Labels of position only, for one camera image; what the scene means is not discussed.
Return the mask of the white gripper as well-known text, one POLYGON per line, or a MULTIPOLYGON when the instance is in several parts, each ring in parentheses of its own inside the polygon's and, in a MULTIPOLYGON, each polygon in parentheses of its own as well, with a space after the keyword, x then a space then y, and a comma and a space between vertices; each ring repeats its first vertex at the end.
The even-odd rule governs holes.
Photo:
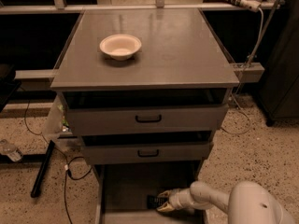
POLYGON ((194 199, 189 189, 169 189, 159 193, 158 198, 169 198, 169 202, 163 203, 156 210, 161 213, 169 213, 185 208, 192 208, 194 199))

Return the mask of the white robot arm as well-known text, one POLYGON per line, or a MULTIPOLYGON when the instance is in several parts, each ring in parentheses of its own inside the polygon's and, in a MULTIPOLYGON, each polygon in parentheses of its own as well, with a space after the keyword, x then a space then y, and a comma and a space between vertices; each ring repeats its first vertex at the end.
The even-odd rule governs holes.
POLYGON ((182 209, 207 210, 216 206, 228 224, 296 224, 292 215, 266 189, 251 181, 236 184, 229 194, 207 183, 194 181, 186 189, 170 189, 158 195, 156 210, 168 213, 182 209))

